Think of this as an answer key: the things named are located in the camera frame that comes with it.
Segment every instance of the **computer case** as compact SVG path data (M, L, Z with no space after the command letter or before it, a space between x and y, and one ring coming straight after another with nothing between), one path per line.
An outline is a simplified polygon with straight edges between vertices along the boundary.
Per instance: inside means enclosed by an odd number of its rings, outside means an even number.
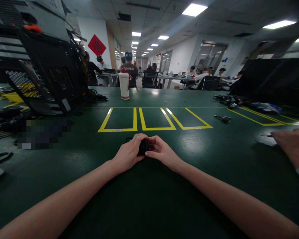
M90 99L77 46L23 28L0 25L0 73L41 115L66 116Z

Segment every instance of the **hand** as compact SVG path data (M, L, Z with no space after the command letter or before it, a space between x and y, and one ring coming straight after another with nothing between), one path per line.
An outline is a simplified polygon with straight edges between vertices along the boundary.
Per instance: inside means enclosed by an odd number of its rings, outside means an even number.
M112 159L113 165L118 170L118 173L129 170L137 162L145 158L145 156L137 156L141 141L145 138L147 138L145 134L135 134L131 141L122 144L116 156Z
M179 167L182 167L184 161L160 137L156 135L146 138L146 140L149 141L151 148L150 151L145 153L146 156L158 159L174 172L177 172Z

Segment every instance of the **green workbench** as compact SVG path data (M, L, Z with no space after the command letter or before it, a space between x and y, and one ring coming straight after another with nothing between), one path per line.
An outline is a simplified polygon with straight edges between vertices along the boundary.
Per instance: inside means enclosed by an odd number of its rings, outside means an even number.
M279 147L255 141L273 130L299 128L297 119L230 111L213 100L213 95L224 92L134 88L124 101L119 88L92 88L108 101L86 105L83 116L69 117L74 125L53 149L21 150L13 146L13 137L0 140L0 153L15 153L0 164L5 170L0 177L0 228L112 159L126 137L135 133L159 135L187 163L299 225L299 176ZM224 124L214 115L232 121ZM104 186L61 236L153 237L246 238L194 186L151 158Z

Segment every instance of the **blurred object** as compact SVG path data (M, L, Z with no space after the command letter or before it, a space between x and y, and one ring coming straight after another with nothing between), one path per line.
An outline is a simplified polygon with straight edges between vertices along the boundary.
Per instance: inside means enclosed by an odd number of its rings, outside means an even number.
M24 103L23 99L21 99L21 97L16 92L4 94L2 96L6 97L10 102Z
M8 94L14 92L14 89L11 86L7 86L7 87L0 87L0 96L4 95L4 94Z

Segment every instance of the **red decoration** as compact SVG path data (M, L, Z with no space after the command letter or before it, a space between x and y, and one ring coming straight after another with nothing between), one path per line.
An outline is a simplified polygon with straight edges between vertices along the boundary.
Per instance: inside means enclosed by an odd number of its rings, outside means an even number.
M106 46L95 35L90 40L88 47L95 55L102 55L106 49Z

